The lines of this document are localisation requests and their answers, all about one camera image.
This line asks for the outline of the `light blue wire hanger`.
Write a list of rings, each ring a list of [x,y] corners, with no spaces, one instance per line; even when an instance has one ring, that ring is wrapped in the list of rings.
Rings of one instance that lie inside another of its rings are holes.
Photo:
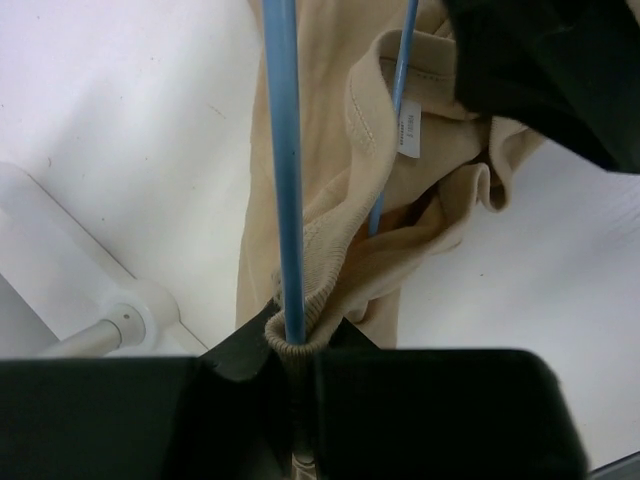
[[[251,134],[251,196],[246,212],[238,314],[273,299],[281,311],[270,335],[285,346],[307,344],[297,3],[256,1],[264,53]],[[395,67],[410,61],[417,10],[407,5]],[[406,84],[392,83],[391,99]]]

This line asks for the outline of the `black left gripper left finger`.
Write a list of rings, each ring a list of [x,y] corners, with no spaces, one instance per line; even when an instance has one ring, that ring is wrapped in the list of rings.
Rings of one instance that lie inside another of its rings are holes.
[[[5,479],[287,479],[287,387],[252,320],[198,357],[8,360]]]

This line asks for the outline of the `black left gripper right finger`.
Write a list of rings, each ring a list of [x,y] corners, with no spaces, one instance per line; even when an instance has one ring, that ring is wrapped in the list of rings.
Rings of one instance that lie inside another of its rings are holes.
[[[584,479],[552,369],[521,349],[331,347],[314,358],[323,479]]]

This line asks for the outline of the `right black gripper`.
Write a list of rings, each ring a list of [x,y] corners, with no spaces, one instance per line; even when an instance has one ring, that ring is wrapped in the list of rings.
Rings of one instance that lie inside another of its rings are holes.
[[[609,172],[639,171],[636,1],[448,1],[455,95]]]

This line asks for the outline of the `beige t shirt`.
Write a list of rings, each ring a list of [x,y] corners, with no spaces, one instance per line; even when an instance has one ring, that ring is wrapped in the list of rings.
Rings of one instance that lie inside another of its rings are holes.
[[[419,151],[402,154],[391,91],[406,10],[403,1],[297,3],[307,351],[343,319],[393,347],[404,281],[461,242],[477,204],[503,210],[514,173],[542,143],[455,99],[451,23],[442,3],[423,1],[404,90],[419,114]]]

